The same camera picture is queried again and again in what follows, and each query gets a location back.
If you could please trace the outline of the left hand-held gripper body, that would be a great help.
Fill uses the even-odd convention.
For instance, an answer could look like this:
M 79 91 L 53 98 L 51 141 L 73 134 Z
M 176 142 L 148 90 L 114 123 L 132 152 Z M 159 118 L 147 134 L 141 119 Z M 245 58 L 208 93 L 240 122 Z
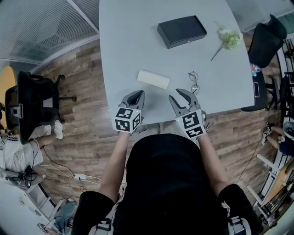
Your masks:
M 142 116 L 143 109 L 144 105 L 138 108 L 118 107 L 114 117 L 114 130 L 132 134 L 144 119 Z

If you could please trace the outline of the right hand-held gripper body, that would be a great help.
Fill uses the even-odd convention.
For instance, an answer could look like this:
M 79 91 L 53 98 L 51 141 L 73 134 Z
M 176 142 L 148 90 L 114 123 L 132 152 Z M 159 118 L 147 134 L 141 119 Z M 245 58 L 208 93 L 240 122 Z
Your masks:
M 182 129 L 187 138 L 197 138 L 206 133 L 206 112 L 200 108 L 192 107 L 190 111 L 187 108 L 176 112 L 175 121 Z

